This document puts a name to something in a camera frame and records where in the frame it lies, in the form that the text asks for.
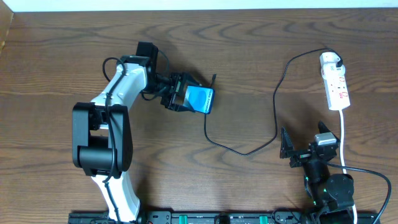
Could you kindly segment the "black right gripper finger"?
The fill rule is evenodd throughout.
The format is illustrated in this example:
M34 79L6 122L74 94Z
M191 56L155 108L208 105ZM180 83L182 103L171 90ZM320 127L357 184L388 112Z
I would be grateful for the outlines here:
M279 157L281 159L286 159L292 157L294 154L294 145L292 140L284 127L281 128L281 147Z
M339 138L338 138L335 134L333 134L332 131L330 131L330 130L327 128L327 126L324 124L323 121L319 121L319 122L318 122L318 130L319 130L319 133L320 133L320 134L332 133L332 135L335 137L335 139L336 139L336 140L339 140Z

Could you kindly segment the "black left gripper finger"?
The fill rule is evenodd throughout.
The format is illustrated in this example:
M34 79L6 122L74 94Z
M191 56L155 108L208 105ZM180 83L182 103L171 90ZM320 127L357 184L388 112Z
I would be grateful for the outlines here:
M192 75L186 74L186 82L185 85L187 87L189 86L195 86L195 87L202 87L203 85L197 81Z
M184 112L184 111L190 111L190 112L193 112L193 113L196 112L196 110L191 105L184 106L184 105L178 104L177 105L177 112Z

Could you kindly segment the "blue Galaxy smartphone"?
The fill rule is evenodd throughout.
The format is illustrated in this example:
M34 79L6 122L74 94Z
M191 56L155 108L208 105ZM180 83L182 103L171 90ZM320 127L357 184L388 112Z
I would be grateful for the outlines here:
M215 97L212 88L201 86L187 86L183 105L195 112L210 114Z

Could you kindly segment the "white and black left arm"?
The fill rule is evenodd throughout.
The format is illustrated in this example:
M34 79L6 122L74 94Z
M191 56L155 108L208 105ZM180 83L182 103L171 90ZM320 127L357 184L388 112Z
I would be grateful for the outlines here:
M116 71L105 89L72 110L72 159L100 188L115 223L140 223L141 201L129 176L133 143L129 110L138 96L160 98L169 110L208 114L215 92L187 73L165 77L157 56L114 58Z

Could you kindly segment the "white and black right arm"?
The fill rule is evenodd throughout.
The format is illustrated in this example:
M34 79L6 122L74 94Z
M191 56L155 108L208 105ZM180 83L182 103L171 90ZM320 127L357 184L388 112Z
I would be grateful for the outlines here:
M354 205L354 180L349 174L331 174L327 162L337 156L340 139L323 122L307 149L295 150L285 128L280 131L280 158L290 159L291 168L302 167L304 186L315 206L301 217L302 223L344 223L339 212Z

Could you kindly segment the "white USB charger adapter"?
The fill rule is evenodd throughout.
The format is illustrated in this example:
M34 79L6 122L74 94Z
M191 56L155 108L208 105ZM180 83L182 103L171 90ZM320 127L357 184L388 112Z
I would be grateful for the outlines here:
M335 52L324 52L320 56L321 75L324 80L345 75L343 59Z

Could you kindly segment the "white power strip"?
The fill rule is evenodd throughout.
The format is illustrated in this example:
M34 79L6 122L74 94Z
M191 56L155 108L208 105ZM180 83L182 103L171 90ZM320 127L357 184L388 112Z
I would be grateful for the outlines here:
M345 75L324 80L328 108L332 111L343 110L350 106Z

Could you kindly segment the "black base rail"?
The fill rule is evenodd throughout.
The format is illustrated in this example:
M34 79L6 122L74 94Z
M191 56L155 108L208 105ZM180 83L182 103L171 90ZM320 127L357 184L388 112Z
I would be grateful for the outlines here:
M141 213L136 221L121 223L138 224L273 224L273 223L352 223L351 215L345 212L323 214L320 222L305 218L300 212L277 211L267 213L175 213L168 211L152 211ZM357 223L373 223L375 213L359 213ZM108 212L103 213L70 213L68 224L84 223L118 223L110 218Z

